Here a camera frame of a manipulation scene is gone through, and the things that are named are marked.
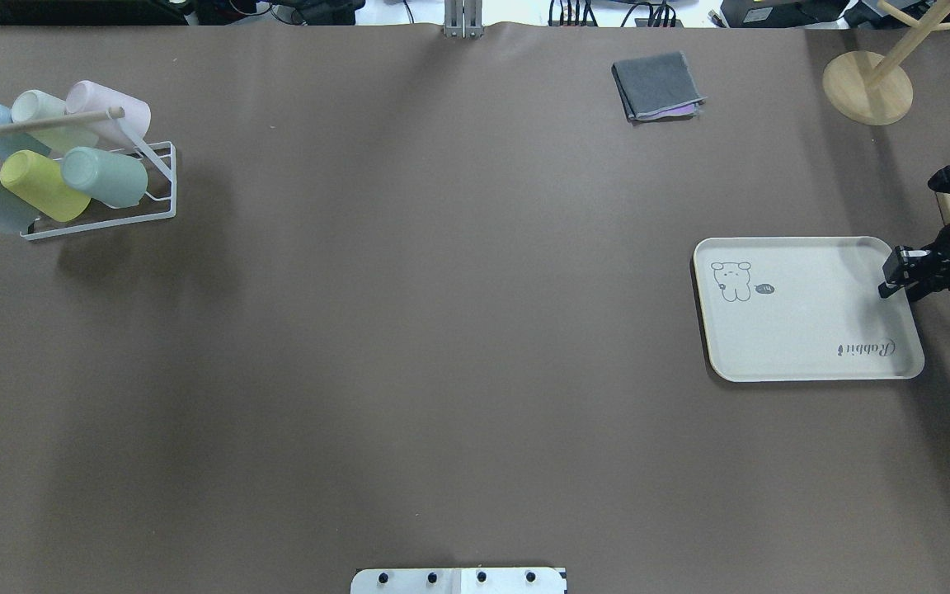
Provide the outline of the grey aluminium frame post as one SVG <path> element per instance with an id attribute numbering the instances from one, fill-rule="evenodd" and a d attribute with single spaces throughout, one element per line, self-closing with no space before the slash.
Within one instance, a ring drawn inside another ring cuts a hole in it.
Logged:
<path id="1" fill-rule="evenodd" d="M 444 25 L 446 38 L 478 39 L 485 34 L 482 0 L 445 0 Z"/>

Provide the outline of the white mounting plate with bolts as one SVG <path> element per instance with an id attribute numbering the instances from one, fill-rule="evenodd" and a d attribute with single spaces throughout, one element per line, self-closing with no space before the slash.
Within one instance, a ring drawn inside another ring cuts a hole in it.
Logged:
<path id="1" fill-rule="evenodd" d="M 367 568 L 355 573 L 350 593 L 567 593 L 564 568 Z"/>

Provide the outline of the cream white cup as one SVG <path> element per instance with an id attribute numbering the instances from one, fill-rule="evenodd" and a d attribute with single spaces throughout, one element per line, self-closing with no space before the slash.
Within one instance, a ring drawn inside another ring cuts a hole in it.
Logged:
<path id="1" fill-rule="evenodd" d="M 48 120 L 67 114 L 67 104 L 63 99 L 49 93 L 33 89 L 22 92 L 12 103 L 11 117 L 14 123 Z M 76 147 L 95 148 L 99 136 L 85 125 L 57 125 L 29 132 L 50 150 L 64 154 Z"/>

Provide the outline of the folded grey cloth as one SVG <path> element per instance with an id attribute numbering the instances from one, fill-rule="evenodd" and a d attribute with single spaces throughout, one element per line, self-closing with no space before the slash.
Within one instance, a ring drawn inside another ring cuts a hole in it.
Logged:
<path id="1" fill-rule="evenodd" d="M 681 50 L 619 60 L 611 65 L 611 73 L 631 123 L 693 116 L 706 99 Z"/>

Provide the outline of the yellow cup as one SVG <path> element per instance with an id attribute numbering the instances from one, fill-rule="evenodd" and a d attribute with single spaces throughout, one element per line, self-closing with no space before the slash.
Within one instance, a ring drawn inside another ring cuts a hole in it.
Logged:
<path id="1" fill-rule="evenodd" d="M 0 183 L 60 223 L 78 218 L 93 200 L 87 193 L 65 184 L 58 162 L 27 149 L 5 159 L 0 169 Z"/>

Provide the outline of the green cup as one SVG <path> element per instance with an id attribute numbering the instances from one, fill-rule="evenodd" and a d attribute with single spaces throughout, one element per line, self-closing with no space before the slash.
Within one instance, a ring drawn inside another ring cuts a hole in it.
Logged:
<path id="1" fill-rule="evenodd" d="M 139 158 L 76 147 L 60 161 L 64 183 L 112 208 L 136 206 L 146 195 L 148 174 Z"/>

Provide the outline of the wooden stand with round base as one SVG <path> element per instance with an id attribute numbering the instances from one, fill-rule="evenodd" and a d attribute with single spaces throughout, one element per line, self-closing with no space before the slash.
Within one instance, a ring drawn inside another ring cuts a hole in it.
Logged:
<path id="1" fill-rule="evenodd" d="M 943 22 L 950 15 L 950 1 L 935 1 L 920 19 L 890 1 L 878 1 L 877 6 L 907 24 L 907 33 L 887 55 L 851 50 L 834 57 L 823 70 L 821 84 L 830 104 L 850 120 L 890 125 L 908 113 L 914 96 L 901 63 L 934 31 L 950 31 L 950 22 Z"/>

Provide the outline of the pink cup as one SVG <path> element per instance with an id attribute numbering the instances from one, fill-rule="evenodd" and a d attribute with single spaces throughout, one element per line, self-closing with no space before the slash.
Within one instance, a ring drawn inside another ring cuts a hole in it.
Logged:
<path id="1" fill-rule="evenodd" d="M 103 84 L 92 80 L 79 80 L 69 89 L 64 98 L 65 112 L 76 114 L 83 112 L 105 112 L 113 106 L 124 109 L 122 121 L 136 134 L 144 136 L 150 128 L 152 112 L 150 106 L 143 99 L 132 97 L 124 92 L 110 89 Z M 87 125 L 106 142 L 115 145 L 128 145 L 129 138 L 115 120 L 103 120 Z"/>

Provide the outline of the beige rabbit tray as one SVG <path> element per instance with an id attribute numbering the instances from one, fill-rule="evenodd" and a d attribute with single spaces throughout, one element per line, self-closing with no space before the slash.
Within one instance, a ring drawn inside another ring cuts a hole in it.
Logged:
<path id="1" fill-rule="evenodd" d="M 926 357 L 907 297 L 878 293 L 891 252 L 867 236 L 698 242 L 710 365 L 736 383 L 920 375 Z"/>

